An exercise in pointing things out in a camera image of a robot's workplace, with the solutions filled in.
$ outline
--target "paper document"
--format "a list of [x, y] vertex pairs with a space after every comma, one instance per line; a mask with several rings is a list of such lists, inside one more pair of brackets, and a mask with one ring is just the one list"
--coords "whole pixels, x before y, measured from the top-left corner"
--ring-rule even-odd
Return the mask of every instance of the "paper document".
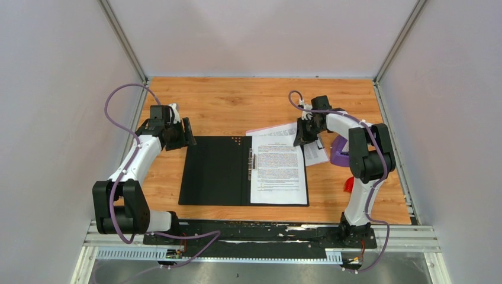
[[305, 166], [300, 147], [288, 137], [253, 136], [251, 203], [307, 204]]
[[[282, 124], [269, 128], [260, 128], [255, 130], [249, 130], [246, 132], [246, 136], [288, 136], [291, 139], [291, 145], [295, 140], [297, 135], [297, 123]], [[309, 143], [303, 146], [305, 152], [305, 165], [312, 166], [313, 164], [320, 164], [329, 161], [328, 155], [326, 154], [326, 149], [323, 147], [321, 138], [316, 142]]]

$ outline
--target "white wall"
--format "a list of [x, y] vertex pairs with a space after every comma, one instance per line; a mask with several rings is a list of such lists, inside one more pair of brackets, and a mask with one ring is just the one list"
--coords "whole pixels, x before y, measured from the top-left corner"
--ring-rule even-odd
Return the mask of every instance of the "white wall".
[[0, 38], [0, 282], [68, 283], [137, 79], [97, 1], [2, 1]]
[[375, 76], [416, 0], [110, 0], [145, 72]]
[[431, 0], [382, 82], [453, 283], [500, 283], [502, 2]]

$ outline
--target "cable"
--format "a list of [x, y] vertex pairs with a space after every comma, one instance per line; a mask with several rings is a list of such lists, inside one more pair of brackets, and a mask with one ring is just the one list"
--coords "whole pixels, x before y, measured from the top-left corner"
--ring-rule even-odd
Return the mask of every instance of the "cable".
[[115, 93], [117, 93], [118, 91], [126, 88], [126, 87], [130, 87], [130, 86], [138, 86], [138, 87], [141, 87], [145, 90], [148, 91], [148, 93], [152, 94], [153, 98], [155, 99], [155, 101], [157, 102], [158, 105], [160, 105], [160, 100], [159, 98], [157, 98], [157, 96], [152, 92], [152, 90], [150, 90], [148, 87], [146, 86], [143, 86], [141, 84], [137, 84], [137, 83], [129, 83], [129, 84], [125, 84], [125, 85], [122, 85], [122, 86], [119, 86], [117, 87], [116, 89], [114, 89], [110, 95], [108, 96], [107, 98], [107, 101], [105, 102], [105, 116], [107, 117], [107, 119], [116, 127], [128, 132], [129, 134], [131, 134], [133, 136], [133, 138], [136, 140], [136, 148], [134, 149], [134, 152], [133, 154], [131, 155], [131, 157], [129, 158], [129, 161], [127, 161], [127, 163], [125, 164], [124, 166], [124, 169], [122, 172], [120, 172], [120, 174], [118, 175], [117, 179], [115, 180], [115, 182], [113, 183], [113, 186], [111, 188], [111, 192], [110, 192], [110, 200], [109, 200], [109, 205], [110, 205], [110, 217], [111, 217], [111, 222], [113, 223], [113, 227], [115, 228], [116, 232], [117, 232], [117, 235], [119, 236], [119, 238], [126, 244], [131, 244], [133, 243], [134, 241], [134, 234], [131, 236], [131, 239], [128, 240], [126, 239], [126, 237], [124, 236], [124, 234], [122, 233], [122, 231], [120, 230], [120, 227], [118, 226], [118, 222], [117, 222], [117, 217], [115, 216], [115, 209], [113, 207], [113, 197], [115, 196], [115, 191], [117, 190], [117, 186], [118, 186], [118, 183], [120, 182], [120, 180], [122, 179], [122, 177], [124, 177], [124, 172], [127, 172], [127, 169], [129, 168], [129, 166], [132, 164], [134, 158], [136, 157], [136, 155], [138, 154], [138, 151], [140, 150], [139, 149], [139, 145], [140, 145], [140, 138], [138, 137], [138, 135], [136, 135], [136, 133], [134, 133], [134, 131], [130, 130], [129, 128], [121, 125], [120, 123], [116, 122], [113, 120], [113, 118], [110, 117], [110, 115], [108, 114], [108, 104], [110, 103], [110, 99], [113, 97], [113, 95], [115, 95]]
[[[313, 113], [320, 113], [320, 114], [328, 113], [328, 114], [336, 114], [336, 115], [341, 115], [343, 117], [347, 117], [347, 118], [351, 119], [352, 121], [355, 121], [355, 122], [359, 123], [360, 125], [362, 125], [366, 129], [366, 131], [368, 132], [369, 138], [371, 139], [371, 143], [373, 143], [373, 145], [377, 145], [377, 141], [376, 141], [375, 137], [373, 136], [373, 134], [371, 133], [371, 129], [369, 129], [369, 126], [366, 123], [358, 120], [357, 118], [353, 117], [350, 114], [346, 114], [346, 113], [340, 112], [340, 111], [330, 111], [330, 110], [320, 111], [320, 110], [312, 110], [312, 109], [309, 109], [309, 110], [303, 109], [303, 108], [297, 106], [293, 102], [293, 100], [291, 99], [291, 95], [293, 93], [297, 93], [300, 96], [300, 99], [302, 99], [302, 100], [303, 100], [303, 96], [299, 91], [296, 91], [296, 90], [289, 92], [289, 94], [288, 94], [289, 102], [296, 109], [299, 109], [300, 111], [306, 111], [306, 112], [313, 112]], [[386, 221], [375, 220], [375, 219], [371, 218], [371, 216], [369, 216], [369, 212], [368, 212], [369, 203], [371, 201], [371, 198], [373, 197], [373, 194], [375, 193], [376, 186], [378, 186], [380, 183], [382, 183], [387, 178], [387, 174], [388, 174], [387, 164], [385, 162], [384, 155], [382, 154], [382, 151], [377, 146], [375, 146], [375, 150], [376, 150], [376, 153], [378, 154], [378, 157], [380, 158], [380, 161], [382, 162], [382, 165], [384, 166], [384, 174], [382, 175], [382, 177], [380, 179], [378, 179], [377, 182], [375, 182], [373, 184], [373, 186], [371, 186], [370, 191], [369, 191], [369, 195], [368, 195], [368, 199], [366, 200], [366, 204], [364, 206], [364, 213], [365, 213], [366, 217], [368, 218], [368, 220], [375, 222], [375, 223], [384, 224], [385, 226], [387, 226], [387, 235], [385, 236], [385, 241], [384, 241], [384, 245], [382, 246], [382, 251], [380, 251], [380, 254], [376, 258], [375, 262], [373, 262], [370, 266], [368, 266], [364, 269], [361, 269], [361, 270], [348, 269], [348, 271], [350, 271], [352, 273], [368, 271], [368, 270], [372, 269], [373, 267], [375, 267], [375, 265], [377, 265], [380, 262], [380, 260], [382, 259], [382, 256], [384, 255], [385, 249], [387, 248], [387, 243], [389, 242], [389, 236], [390, 236], [390, 232], [391, 232], [391, 227], [390, 227], [389, 223], [387, 223]]]
[[[122, 231], [120, 230], [120, 227], [118, 226], [118, 222], [117, 222], [117, 217], [115, 216], [115, 209], [113, 207], [113, 197], [115, 196], [115, 191], [117, 190], [117, 186], [118, 186], [118, 183], [120, 182], [120, 180], [123, 178], [124, 176], [124, 173], [127, 172], [127, 169], [129, 168], [129, 166], [132, 164], [132, 162], [134, 161], [134, 158], [136, 157], [138, 151], [139, 151], [139, 147], [138, 145], [140, 145], [140, 139], [138, 137], [138, 135], [136, 135], [136, 133], [134, 133], [134, 131], [128, 129], [127, 127], [121, 125], [120, 123], [116, 122], [115, 120], [113, 120], [110, 115], [108, 114], [108, 104], [110, 103], [110, 100], [111, 98], [121, 89], [123, 88], [126, 88], [126, 87], [130, 87], [130, 86], [138, 86], [138, 87], [141, 87], [145, 90], [148, 91], [148, 93], [152, 94], [153, 98], [155, 99], [155, 101], [157, 102], [158, 105], [161, 105], [160, 101], [159, 101], [159, 98], [152, 92], [152, 90], [150, 90], [148, 87], [146, 86], [143, 86], [141, 84], [138, 84], [138, 83], [129, 83], [129, 84], [125, 84], [125, 85], [122, 85], [122, 86], [119, 86], [117, 87], [116, 89], [114, 89], [110, 95], [108, 96], [106, 102], [105, 102], [105, 116], [106, 118], [113, 124], [115, 125], [116, 127], [128, 132], [129, 134], [131, 134], [133, 136], [133, 138], [135, 139], [136, 141], [136, 145], [137, 147], [134, 149], [133, 151], [133, 154], [131, 155], [131, 157], [129, 158], [129, 160], [127, 161], [127, 163], [125, 164], [124, 166], [124, 169], [122, 172], [120, 172], [120, 174], [118, 175], [117, 179], [115, 180], [115, 182], [113, 183], [113, 186], [112, 186], [112, 189], [111, 189], [111, 192], [110, 192], [110, 200], [109, 200], [109, 206], [110, 206], [110, 217], [111, 217], [111, 220], [112, 220], [112, 223], [113, 223], [113, 226], [115, 228], [115, 231], [117, 232], [117, 235], [119, 236], [119, 238], [126, 244], [131, 244], [133, 241], [134, 241], [134, 234], [131, 236], [131, 239], [128, 240], [126, 239], [126, 237], [124, 236], [124, 234], [122, 233]], [[171, 107], [171, 106], [168, 106], [169, 109], [170, 109], [170, 113], [171, 113], [171, 118], [170, 118], [170, 123], [171, 125], [174, 123], [174, 118], [175, 118], [175, 113], [174, 113], [174, 109]], [[198, 239], [198, 238], [204, 238], [204, 237], [207, 237], [209, 235], [213, 235], [215, 234], [215, 237], [205, 246], [203, 247], [198, 253], [196, 253], [194, 256], [192, 256], [190, 259], [188, 259], [187, 261], [181, 263], [181, 264], [177, 264], [176, 265], [172, 265], [172, 266], [167, 266], [168, 269], [171, 269], [171, 268], [177, 268], [177, 267], [182, 267], [182, 266], [185, 266], [187, 265], [188, 263], [192, 262], [195, 258], [197, 258], [201, 253], [203, 253], [212, 243], [214, 243], [216, 241], [216, 239], [220, 236], [221, 232], [220, 231], [213, 231], [213, 232], [210, 232], [210, 233], [206, 233], [206, 234], [202, 234], [202, 235], [195, 235], [195, 236], [191, 236], [191, 237], [187, 237], [185, 235], [185, 237], [178, 237], [178, 236], [175, 236], [175, 235], [169, 235], [169, 234], [165, 234], [165, 233], [159, 233], [159, 232], [155, 232], [154, 234], [157, 234], [157, 235], [161, 235], [161, 236], [164, 236], [164, 237], [168, 237], [168, 238], [174, 238], [174, 239], [178, 239], [178, 240], [185, 240], [185, 251], [186, 251], [186, 240], [194, 240], [194, 239]], [[150, 272], [152, 270], [155, 270], [155, 269], [158, 269], [159, 267], [156, 266], [156, 267], [151, 267], [149, 269], [146, 269], [136, 275], [134, 275], [133, 277], [129, 278], [129, 279], [126, 279], [125, 281], [122, 281], [121, 284], [123, 283], [126, 283], [126, 282], [129, 282], [135, 278], [137, 278], [138, 276], [142, 275], [142, 274], [145, 274], [147, 272]]]
[[366, 248], [364, 246], [364, 240], [361, 240], [361, 245], [362, 245], [361, 254], [354, 257], [353, 259], [356, 260], [356, 259], [361, 258], [361, 262], [362, 262], [364, 260], [364, 251], [366, 250]]
[[208, 237], [210, 235], [214, 235], [214, 238], [205, 245], [205, 247], [203, 247], [198, 253], [196, 253], [194, 256], [190, 257], [187, 261], [185, 262], [182, 262], [180, 264], [176, 264], [176, 265], [169, 265], [169, 266], [166, 266], [168, 269], [171, 269], [171, 268], [177, 268], [177, 267], [182, 267], [182, 266], [185, 266], [187, 265], [188, 263], [192, 262], [194, 259], [196, 259], [199, 255], [201, 255], [201, 253], [203, 253], [210, 245], [212, 245], [212, 243], [214, 243], [216, 241], [216, 239], [220, 236], [221, 232], [220, 231], [213, 231], [213, 232], [210, 232], [210, 233], [206, 233], [206, 234], [202, 234], [202, 235], [193, 235], [193, 236], [190, 236], [190, 237], [178, 237], [177, 235], [169, 235], [169, 234], [165, 234], [165, 233], [160, 233], [160, 232], [154, 232], [153, 233], [154, 235], [159, 235], [159, 236], [162, 236], [162, 237], [166, 237], [166, 238], [175, 238], [177, 240], [195, 240], [195, 239], [198, 239], [198, 238], [204, 238], [204, 237]]
[[[181, 244], [183, 243], [183, 240], [179, 243], [179, 248], [181, 249]], [[185, 246], [183, 247], [183, 253], [186, 253], [186, 239], [185, 239]]]

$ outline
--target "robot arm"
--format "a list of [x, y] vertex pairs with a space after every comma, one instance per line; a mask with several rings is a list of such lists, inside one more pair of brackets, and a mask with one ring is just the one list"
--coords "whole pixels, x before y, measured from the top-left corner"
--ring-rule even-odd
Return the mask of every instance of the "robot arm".
[[[304, 145], [317, 140], [317, 134], [323, 131], [335, 132], [348, 140], [349, 143], [349, 166], [350, 171], [355, 177], [352, 195], [340, 220], [341, 238], [351, 243], [352, 239], [362, 239], [360, 234], [367, 234], [370, 222], [366, 216], [366, 203], [369, 202], [368, 213], [371, 212], [375, 197], [380, 189], [381, 183], [377, 181], [384, 175], [384, 165], [382, 164], [376, 150], [368, 148], [371, 145], [371, 139], [366, 129], [361, 123], [347, 117], [343, 114], [347, 112], [343, 109], [332, 109], [329, 105], [327, 96], [318, 96], [311, 100], [311, 108], [305, 108], [302, 117], [297, 119], [297, 136], [294, 145]], [[328, 112], [309, 112], [315, 111], [334, 111], [338, 114]], [[375, 137], [377, 145], [382, 152], [387, 166], [387, 172], [395, 169], [394, 152], [388, 128], [385, 124], [369, 124], [371, 135]], [[369, 196], [371, 188], [374, 187], [374, 193]]]
[[[174, 212], [150, 210], [141, 186], [153, 160], [162, 152], [196, 144], [190, 121], [183, 118], [183, 125], [177, 104], [153, 105], [150, 118], [136, 131], [139, 138], [134, 143], [119, 168], [106, 181], [99, 181], [92, 188], [96, 226], [101, 234], [115, 234], [110, 216], [110, 194], [120, 173], [117, 190], [113, 199], [120, 197], [124, 205], [114, 205], [115, 216], [124, 234], [144, 234], [148, 231], [169, 231], [176, 227]], [[127, 167], [136, 148], [139, 150]]]

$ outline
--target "metal strip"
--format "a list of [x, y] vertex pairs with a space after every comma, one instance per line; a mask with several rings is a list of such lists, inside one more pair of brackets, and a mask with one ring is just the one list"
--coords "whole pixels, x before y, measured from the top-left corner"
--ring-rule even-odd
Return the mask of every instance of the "metal strip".
[[117, 20], [117, 16], [115, 16], [115, 13], [113, 12], [113, 9], [111, 8], [110, 3], [108, 0], [98, 0], [99, 5], [101, 6], [101, 9], [103, 10], [103, 13], [107, 16], [108, 22], [110, 22], [110, 25], [113, 29], [113, 32], [115, 32], [115, 35], [118, 38], [118, 41], [120, 41], [120, 44], [124, 48], [125, 54], [131, 61], [131, 64], [134, 67], [134, 70], [136, 71], [138, 77], [140, 80], [143, 82], [143, 84], [146, 83], [147, 81], [147, 76], [145, 75], [143, 68], [141, 67], [140, 62], [138, 61], [138, 58], [134, 54], [133, 48], [131, 47], [131, 44], [127, 40], [126, 34], [124, 33], [124, 30], [122, 27], [120, 27], [120, 24]]
[[442, 253], [424, 253], [432, 284], [451, 284]]
[[399, 48], [403, 44], [406, 36], [410, 32], [410, 29], [412, 28], [413, 24], [416, 22], [416, 19], [419, 17], [423, 7], [427, 3], [427, 0], [418, 0], [417, 3], [415, 4], [415, 7], [413, 7], [413, 10], [411, 11], [410, 16], [406, 20], [406, 23], [404, 24], [403, 28], [401, 29], [401, 32], [397, 36], [397, 39], [394, 42], [394, 45], [392, 45], [391, 50], [389, 51], [387, 57], [384, 60], [384, 63], [380, 67], [380, 70], [375, 76], [374, 82], [379, 83], [380, 80], [382, 80], [382, 77], [385, 75], [385, 72], [389, 68], [389, 65], [391, 64], [392, 60], [394, 60], [395, 55], [399, 51]]
[[[287, 227], [287, 230], [306, 230], [317, 227], [337, 227], [337, 225], [308, 224], [301, 227]], [[373, 225], [375, 231], [376, 249], [367, 249], [367, 251], [380, 251], [381, 246], [387, 235], [387, 227], [383, 225]], [[84, 246], [103, 246], [103, 247], [127, 247], [131, 249], [153, 248], [153, 249], [178, 249], [179, 246], [151, 246], [143, 244], [143, 235], [137, 235], [134, 242], [130, 245], [124, 244], [115, 234], [101, 235], [96, 228], [96, 222], [92, 221], [89, 231], [84, 241]], [[359, 248], [330, 248], [327, 251], [352, 252], [360, 251]], [[440, 252], [439, 243], [436, 234], [431, 226], [411, 226], [411, 225], [391, 225], [387, 251], [409, 251], [409, 252]]]
[[77, 265], [73, 271], [72, 280], [70, 281], [71, 284], [89, 283], [97, 254], [97, 247], [82, 247]]
[[[189, 257], [170, 258], [166, 248], [151, 247], [100, 247], [98, 260], [172, 260], [184, 262]], [[342, 264], [342, 254], [337, 251], [327, 251], [325, 259], [269, 259], [269, 258], [238, 258], [238, 257], [197, 257], [194, 262], [225, 262], [225, 263], [302, 263], [302, 264]]]
[[376, 100], [378, 101], [378, 106], [380, 107], [380, 113], [382, 114], [382, 119], [384, 120], [384, 123], [388, 126], [389, 128], [389, 133], [392, 141], [392, 147], [394, 148], [394, 154], [395, 154], [395, 162], [396, 162], [396, 169], [397, 173], [399, 175], [399, 180], [401, 182], [401, 188], [403, 189], [403, 193], [405, 196], [406, 204], [411, 209], [413, 210], [413, 214], [410, 213], [411, 217], [415, 217], [417, 219], [417, 222], [421, 224], [420, 220], [420, 213], [417, 212], [417, 208], [413, 204], [413, 194], [411, 193], [410, 186], [408, 185], [408, 180], [406, 178], [406, 171], [404, 169], [403, 163], [401, 161], [400, 157], [400, 147], [397, 143], [397, 140], [395, 139], [395, 133], [394, 133], [394, 127], [392, 126], [392, 121], [390, 120], [389, 116], [387, 115], [387, 103], [385, 102], [384, 96], [382, 95], [382, 91], [380, 90], [380, 84], [379, 83], [374, 83], [373, 84], [373, 89], [375, 90], [375, 95], [376, 95]]

